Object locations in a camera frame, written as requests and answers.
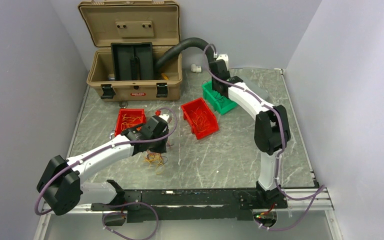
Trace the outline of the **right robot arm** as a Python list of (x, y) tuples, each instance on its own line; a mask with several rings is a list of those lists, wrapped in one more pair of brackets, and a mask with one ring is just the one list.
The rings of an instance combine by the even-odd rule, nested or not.
[(240, 195), (241, 209), (263, 209), (280, 205), (284, 200), (280, 189), (280, 158), (291, 138), (286, 108), (273, 105), (252, 91), (238, 76), (231, 76), (224, 60), (209, 64), (212, 89), (237, 103), (254, 120), (254, 142), (261, 154), (260, 174), (256, 189), (248, 196)]

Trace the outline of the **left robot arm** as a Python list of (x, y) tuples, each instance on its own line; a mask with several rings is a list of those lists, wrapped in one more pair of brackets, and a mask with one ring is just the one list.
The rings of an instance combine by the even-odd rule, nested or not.
[(166, 142), (172, 133), (169, 114), (153, 115), (146, 123), (124, 130), (109, 142), (86, 153), (64, 159), (53, 157), (47, 164), (38, 184), (39, 199), (49, 209), (41, 211), (35, 204), (35, 213), (53, 212), (64, 215), (78, 205), (104, 204), (111, 210), (124, 203), (125, 192), (114, 181), (87, 182), (97, 172), (142, 152), (166, 152)]

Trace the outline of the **white pipe fitting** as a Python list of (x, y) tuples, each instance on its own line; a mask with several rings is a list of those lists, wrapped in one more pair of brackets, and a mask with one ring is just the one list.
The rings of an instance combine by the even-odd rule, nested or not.
[(192, 64), (190, 66), (190, 70), (192, 73), (201, 73), (202, 72), (202, 67), (200, 65)]

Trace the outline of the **left red plastic bin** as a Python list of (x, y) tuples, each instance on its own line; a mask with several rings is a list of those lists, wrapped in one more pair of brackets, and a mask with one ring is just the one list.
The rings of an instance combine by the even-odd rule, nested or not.
[(139, 124), (144, 124), (147, 120), (143, 108), (126, 108), (120, 111), (121, 125), (115, 132), (115, 136), (121, 134), (124, 130), (132, 128)]

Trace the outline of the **red plastic bin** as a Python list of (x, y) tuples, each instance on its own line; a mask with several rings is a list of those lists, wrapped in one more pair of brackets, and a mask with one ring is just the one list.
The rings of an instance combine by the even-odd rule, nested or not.
[(182, 104), (180, 109), (197, 140), (219, 131), (217, 118), (202, 97)]
[(126, 108), (120, 111), (121, 125), (115, 132), (115, 136), (121, 134), (124, 130), (132, 128), (139, 124), (144, 124), (147, 120), (143, 108)]

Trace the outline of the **green plastic bin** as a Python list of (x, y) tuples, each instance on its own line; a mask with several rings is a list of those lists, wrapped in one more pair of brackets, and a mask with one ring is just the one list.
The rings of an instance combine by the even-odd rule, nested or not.
[(209, 102), (214, 110), (225, 115), (237, 107), (237, 103), (220, 95), (212, 89), (212, 82), (205, 82), (201, 85), (203, 98)]

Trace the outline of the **silver wrench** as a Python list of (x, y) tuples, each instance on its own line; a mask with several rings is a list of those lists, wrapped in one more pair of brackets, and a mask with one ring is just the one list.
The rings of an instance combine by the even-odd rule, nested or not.
[(121, 101), (118, 103), (119, 105), (119, 110), (117, 111), (117, 118), (115, 121), (115, 126), (113, 130), (109, 133), (109, 139), (112, 140), (116, 136), (116, 131), (119, 128), (119, 126), (122, 124), (121, 118), (121, 110), (124, 110), (128, 107), (129, 103), (127, 101)]

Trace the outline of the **right red plastic bin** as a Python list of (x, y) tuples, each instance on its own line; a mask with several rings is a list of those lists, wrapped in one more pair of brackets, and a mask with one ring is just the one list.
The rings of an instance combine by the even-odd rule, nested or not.
[(219, 131), (217, 118), (202, 97), (182, 104), (180, 109), (197, 140)]

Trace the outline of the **yellow item in toolbox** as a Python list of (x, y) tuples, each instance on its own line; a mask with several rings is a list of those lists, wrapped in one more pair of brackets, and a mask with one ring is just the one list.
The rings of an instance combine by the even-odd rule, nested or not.
[(164, 73), (161, 74), (161, 77), (164, 79), (164, 80), (169, 80), (168, 76)]

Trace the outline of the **grey plastic case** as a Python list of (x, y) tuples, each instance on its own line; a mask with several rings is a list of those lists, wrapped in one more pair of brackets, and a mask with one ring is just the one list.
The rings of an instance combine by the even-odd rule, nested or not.
[(243, 82), (246, 84), (246, 86), (254, 92), (257, 96), (259, 96), (261, 99), (267, 101), (269, 99), (269, 94), (268, 92), (261, 88), (257, 83), (252, 82), (246, 77), (242, 78)]

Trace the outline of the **black toolbox tray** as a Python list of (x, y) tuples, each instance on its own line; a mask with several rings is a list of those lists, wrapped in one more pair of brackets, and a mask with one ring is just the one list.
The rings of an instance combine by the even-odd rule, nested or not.
[(112, 43), (110, 47), (116, 81), (154, 79), (153, 45), (151, 42)]

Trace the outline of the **tan plastic toolbox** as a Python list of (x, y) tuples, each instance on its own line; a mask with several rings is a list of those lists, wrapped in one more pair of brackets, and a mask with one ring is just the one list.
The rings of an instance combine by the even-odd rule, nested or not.
[(156, 67), (181, 40), (177, 2), (91, 0), (78, 10), (97, 48), (86, 82), (102, 101), (180, 98), (182, 56)]

